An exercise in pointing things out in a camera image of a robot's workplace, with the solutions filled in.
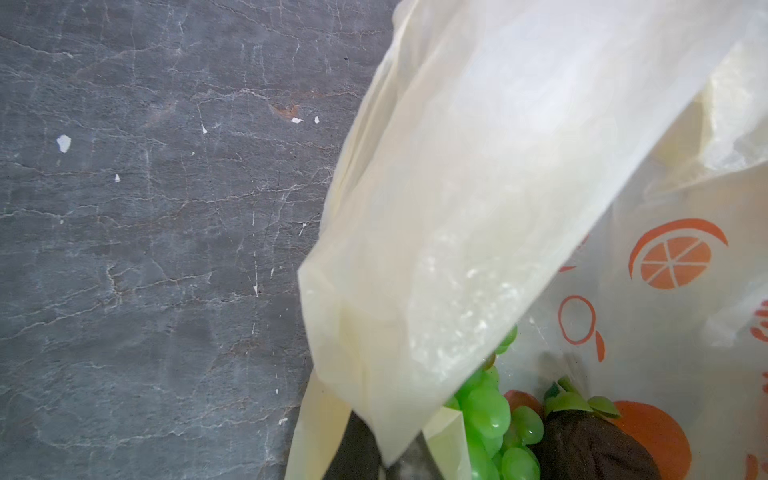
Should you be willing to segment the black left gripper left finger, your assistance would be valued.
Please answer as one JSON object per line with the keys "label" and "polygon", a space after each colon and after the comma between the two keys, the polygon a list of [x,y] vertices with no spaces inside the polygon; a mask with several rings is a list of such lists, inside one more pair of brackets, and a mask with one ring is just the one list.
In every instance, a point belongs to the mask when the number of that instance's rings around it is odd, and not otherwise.
{"label": "black left gripper left finger", "polygon": [[367,424],[352,411],[323,480],[377,480],[380,452]]}

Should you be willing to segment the cream printed plastic bag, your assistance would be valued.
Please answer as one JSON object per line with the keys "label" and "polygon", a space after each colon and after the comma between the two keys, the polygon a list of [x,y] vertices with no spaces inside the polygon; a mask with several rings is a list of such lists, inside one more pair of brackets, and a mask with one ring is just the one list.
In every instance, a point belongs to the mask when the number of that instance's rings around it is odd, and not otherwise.
{"label": "cream printed plastic bag", "polygon": [[379,478],[506,335],[500,391],[567,376],[665,479],[767,475],[767,5],[403,1],[298,271],[314,368],[290,479],[354,411]]}

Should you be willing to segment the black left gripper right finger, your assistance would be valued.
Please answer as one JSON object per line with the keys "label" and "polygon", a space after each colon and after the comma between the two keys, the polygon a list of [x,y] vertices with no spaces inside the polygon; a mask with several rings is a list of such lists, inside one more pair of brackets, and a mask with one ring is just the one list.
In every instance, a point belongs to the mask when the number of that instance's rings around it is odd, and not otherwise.
{"label": "black left gripper right finger", "polygon": [[398,460],[386,467],[384,472],[387,480],[444,479],[423,433],[419,433]]}

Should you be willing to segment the red fake peach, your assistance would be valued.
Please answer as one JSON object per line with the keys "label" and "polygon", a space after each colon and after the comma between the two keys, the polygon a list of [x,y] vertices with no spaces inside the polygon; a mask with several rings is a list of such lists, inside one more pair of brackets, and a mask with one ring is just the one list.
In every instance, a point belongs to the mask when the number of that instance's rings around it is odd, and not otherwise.
{"label": "red fake peach", "polygon": [[511,412],[525,406],[533,410],[540,418],[544,417],[544,408],[541,402],[533,395],[524,391],[509,390],[504,394],[504,397],[508,401]]}

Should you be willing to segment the dark purple fake eggplant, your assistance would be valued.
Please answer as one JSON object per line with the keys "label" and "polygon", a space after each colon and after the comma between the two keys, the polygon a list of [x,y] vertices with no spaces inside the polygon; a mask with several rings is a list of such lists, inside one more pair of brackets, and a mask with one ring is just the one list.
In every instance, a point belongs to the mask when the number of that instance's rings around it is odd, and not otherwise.
{"label": "dark purple fake eggplant", "polygon": [[606,397],[585,398],[567,376],[544,395],[543,439],[531,447],[540,477],[551,480],[659,479],[648,450],[614,424],[621,414]]}

